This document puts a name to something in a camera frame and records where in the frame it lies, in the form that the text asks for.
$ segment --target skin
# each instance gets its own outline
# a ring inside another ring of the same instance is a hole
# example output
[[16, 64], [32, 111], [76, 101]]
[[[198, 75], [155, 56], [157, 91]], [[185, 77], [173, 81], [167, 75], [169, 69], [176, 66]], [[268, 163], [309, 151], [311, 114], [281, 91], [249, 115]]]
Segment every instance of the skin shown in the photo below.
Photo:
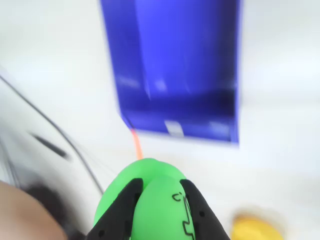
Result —
[[0, 239], [67, 240], [67, 236], [36, 199], [0, 181]]

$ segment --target orange wire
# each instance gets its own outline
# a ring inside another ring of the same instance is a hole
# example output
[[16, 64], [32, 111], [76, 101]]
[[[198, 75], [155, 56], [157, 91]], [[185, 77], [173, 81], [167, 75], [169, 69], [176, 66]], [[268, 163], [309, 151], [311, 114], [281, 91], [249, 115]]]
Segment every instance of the orange wire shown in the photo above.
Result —
[[139, 137], [134, 129], [131, 129], [131, 133], [133, 135], [133, 140], [134, 140], [134, 146], [135, 146], [135, 152], [136, 152], [136, 158], [138, 160], [143, 159], [144, 156], [142, 154], [142, 149], [139, 141]]

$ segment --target blue box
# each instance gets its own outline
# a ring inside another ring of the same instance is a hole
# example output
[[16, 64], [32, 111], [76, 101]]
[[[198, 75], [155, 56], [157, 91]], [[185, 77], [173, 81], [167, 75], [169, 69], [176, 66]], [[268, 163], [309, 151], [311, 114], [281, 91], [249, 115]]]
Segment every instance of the blue box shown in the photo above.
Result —
[[238, 143], [240, 1], [101, 5], [128, 127], [168, 133], [173, 123], [184, 136]]

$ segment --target white background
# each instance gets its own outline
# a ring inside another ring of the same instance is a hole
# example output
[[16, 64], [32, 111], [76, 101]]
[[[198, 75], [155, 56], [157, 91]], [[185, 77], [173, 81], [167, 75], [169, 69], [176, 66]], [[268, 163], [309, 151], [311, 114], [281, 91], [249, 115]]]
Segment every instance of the white background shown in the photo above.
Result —
[[[171, 163], [195, 182], [228, 233], [238, 209], [259, 207], [290, 240], [320, 234], [319, 7], [317, 0], [244, 1], [239, 146], [139, 134], [145, 157]], [[0, 0], [0, 65], [85, 149], [104, 188], [135, 160], [117, 111], [99, 1]], [[13, 131], [41, 133], [72, 153], [1, 82], [0, 118]], [[88, 231], [100, 197], [89, 175], [80, 162], [70, 166], [42, 154], [56, 169], [53, 178], [74, 189], [69, 197], [90, 205], [78, 212]]]

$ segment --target black marking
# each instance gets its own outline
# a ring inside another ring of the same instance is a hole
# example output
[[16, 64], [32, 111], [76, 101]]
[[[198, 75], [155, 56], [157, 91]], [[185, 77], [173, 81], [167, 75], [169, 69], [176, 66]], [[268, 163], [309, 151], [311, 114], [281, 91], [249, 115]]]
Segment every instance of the black marking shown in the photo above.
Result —
[[194, 234], [191, 232], [187, 231], [186, 225], [190, 225], [190, 218], [189, 218], [189, 213], [188, 210], [190, 211], [190, 207], [189, 204], [187, 202], [187, 198], [184, 196], [183, 197], [183, 202], [184, 202], [184, 208], [185, 208], [185, 213], [186, 213], [186, 217], [188, 219], [188, 221], [182, 221], [182, 226], [183, 226], [183, 230], [184, 230], [184, 234], [187, 236], [191, 236], [192, 240], [195, 240]]
[[173, 194], [173, 195], [172, 195], [173, 200], [175, 200], [175, 201], [177, 201], [177, 202], [180, 202], [181, 199], [176, 199], [176, 196], [179, 196], [179, 194], [176, 193], [176, 194]]

